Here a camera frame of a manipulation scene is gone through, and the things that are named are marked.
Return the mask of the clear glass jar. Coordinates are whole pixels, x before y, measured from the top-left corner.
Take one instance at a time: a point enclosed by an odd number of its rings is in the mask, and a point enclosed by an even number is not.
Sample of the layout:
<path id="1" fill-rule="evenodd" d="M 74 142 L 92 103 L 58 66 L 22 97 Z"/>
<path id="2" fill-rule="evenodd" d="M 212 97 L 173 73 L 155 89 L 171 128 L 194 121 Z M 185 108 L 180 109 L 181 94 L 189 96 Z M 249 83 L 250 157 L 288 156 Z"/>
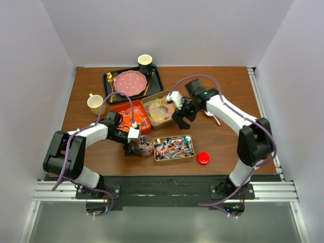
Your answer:
<path id="1" fill-rule="evenodd" d="M 142 135 L 138 140 L 138 148 L 143 157 L 151 157 L 153 155 L 153 142 L 151 137 Z"/>

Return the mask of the gold tin of gummies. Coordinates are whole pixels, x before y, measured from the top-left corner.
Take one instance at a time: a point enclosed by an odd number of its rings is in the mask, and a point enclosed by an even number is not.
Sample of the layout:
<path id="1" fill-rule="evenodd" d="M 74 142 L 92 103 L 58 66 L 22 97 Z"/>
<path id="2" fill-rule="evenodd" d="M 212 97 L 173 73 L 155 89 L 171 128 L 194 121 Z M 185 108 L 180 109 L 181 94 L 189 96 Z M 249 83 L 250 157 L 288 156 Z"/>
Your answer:
<path id="1" fill-rule="evenodd" d="M 176 106 L 167 102 L 169 92 L 170 90 L 165 90 L 142 99 L 142 104 L 153 130 L 161 129 L 173 123 L 172 114 Z"/>

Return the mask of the silver metal scoop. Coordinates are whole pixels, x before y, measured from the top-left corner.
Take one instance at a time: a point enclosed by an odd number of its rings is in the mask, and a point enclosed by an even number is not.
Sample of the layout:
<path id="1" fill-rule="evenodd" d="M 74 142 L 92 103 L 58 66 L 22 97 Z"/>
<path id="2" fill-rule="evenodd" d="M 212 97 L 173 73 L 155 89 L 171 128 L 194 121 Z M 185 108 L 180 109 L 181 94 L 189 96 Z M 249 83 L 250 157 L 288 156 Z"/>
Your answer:
<path id="1" fill-rule="evenodd" d="M 213 115 L 212 113 L 210 113 L 210 112 L 208 112 L 208 111 L 205 111 L 205 114 L 206 114 L 208 117 L 213 118 L 214 121 L 216 122 L 216 124 L 217 124 L 218 126 L 221 125 L 220 122 L 219 122 L 219 120 L 217 119 L 217 117 L 216 117 L 215 115 Z"/>

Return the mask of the gold tin of candies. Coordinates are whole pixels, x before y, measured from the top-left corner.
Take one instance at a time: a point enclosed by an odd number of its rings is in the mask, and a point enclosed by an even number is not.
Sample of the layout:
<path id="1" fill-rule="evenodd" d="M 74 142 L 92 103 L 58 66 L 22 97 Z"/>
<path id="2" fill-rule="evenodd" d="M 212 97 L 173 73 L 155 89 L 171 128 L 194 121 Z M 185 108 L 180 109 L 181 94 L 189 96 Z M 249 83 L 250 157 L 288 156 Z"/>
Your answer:
<path id="1" fill-rule="evenodd" d="M 192 137 L 180 135 L 153 139 L 153 156 L 156 163 L 173 164 L 195 156 Z"/>

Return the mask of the orange box of lollipops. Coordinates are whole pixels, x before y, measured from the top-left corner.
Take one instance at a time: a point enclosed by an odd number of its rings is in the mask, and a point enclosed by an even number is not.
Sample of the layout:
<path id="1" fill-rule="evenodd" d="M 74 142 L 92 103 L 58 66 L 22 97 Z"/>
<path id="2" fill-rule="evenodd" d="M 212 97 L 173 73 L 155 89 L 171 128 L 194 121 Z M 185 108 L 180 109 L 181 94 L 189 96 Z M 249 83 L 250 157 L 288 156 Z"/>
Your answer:
<path id="1" fill-rule="evenodd" d="M 151 132 L 151 123 L 148 118 L 148 115 L 145 111 L 145 108 L 141 101 L 135 100 L 132 102 L 134 108 L 134 119 L 135 122 L 139 125 L 142 135 L 147 135 Z M 115 111 L 123 116 L 123 120 L 118 128 L 122 131 L 128 132 L 129 127 L 132 125 L 132 109 L 130 103 L 117 106 L 112 108 L 110 111 Z"/>

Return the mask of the red jar lid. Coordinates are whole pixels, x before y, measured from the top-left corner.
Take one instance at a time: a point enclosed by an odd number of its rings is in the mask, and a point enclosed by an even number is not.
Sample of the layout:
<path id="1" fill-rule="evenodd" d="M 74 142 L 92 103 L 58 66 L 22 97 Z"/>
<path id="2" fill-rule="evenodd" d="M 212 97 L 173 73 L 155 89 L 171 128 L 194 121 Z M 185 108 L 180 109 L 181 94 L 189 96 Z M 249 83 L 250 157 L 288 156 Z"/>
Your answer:
<path id="1" fill-rule="evenodd" d="M 197 161 L 201 165 L 207 165 L 211 161 L 211 157 L 207 152 L 201 152 L 197 155 Z"/>

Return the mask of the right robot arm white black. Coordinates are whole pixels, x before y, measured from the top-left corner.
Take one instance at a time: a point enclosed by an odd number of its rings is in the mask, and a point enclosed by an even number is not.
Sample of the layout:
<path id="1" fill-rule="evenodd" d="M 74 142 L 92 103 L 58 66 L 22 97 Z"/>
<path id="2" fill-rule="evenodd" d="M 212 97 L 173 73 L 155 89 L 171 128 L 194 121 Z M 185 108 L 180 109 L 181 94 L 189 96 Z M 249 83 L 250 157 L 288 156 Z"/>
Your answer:
<path id="1" fill-rule="evenodd" d="M 218 193 L 236 199 L 243 194 L 243 186 L 248 184 L 254 171 L 276 152 L 270 122 L 264 117 L 257 119 L 243 112 L 231 104 L 220 89 L 205 89 L 198 78 L 193 76 L 194 80 L 185 85 L 188 97 L 175 89 L 168 93 L 167 102 L 176 106 L 172 118 L 180 129 L 188 130 L 190 124 L 184 119 L 192 122 L 203 110 L 218 117 L 237 134 L 238 162 L 226 180 L 216 187 Z"/>

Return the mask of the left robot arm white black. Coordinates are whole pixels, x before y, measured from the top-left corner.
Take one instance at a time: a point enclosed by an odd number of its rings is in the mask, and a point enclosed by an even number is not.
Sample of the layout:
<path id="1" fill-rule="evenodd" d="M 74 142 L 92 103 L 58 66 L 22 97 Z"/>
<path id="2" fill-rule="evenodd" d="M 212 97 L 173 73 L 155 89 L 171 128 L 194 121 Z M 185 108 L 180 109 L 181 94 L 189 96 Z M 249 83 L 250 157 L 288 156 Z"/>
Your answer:
<path id="1" fill-rule="evenodd" d="M 111 140 L 123 145 L 128 156 L 136 155 L 139 150 L 132 143 L 141 137 L 139 125 L 134 122 L 128 131 L 118 128 L 123 116 L 115 111 L 108 112 L 103 118 L 89 126 L 75 131 L 57 131 L 53 134 L 49 149 L 43 162 L 43 170 L 58 176 L 52 191 L 67 179 L 82 188 L 92 198 L 101 198 L 106 194 L 103 176 L 84 165 L 85 151 L 89 146 Z"/>

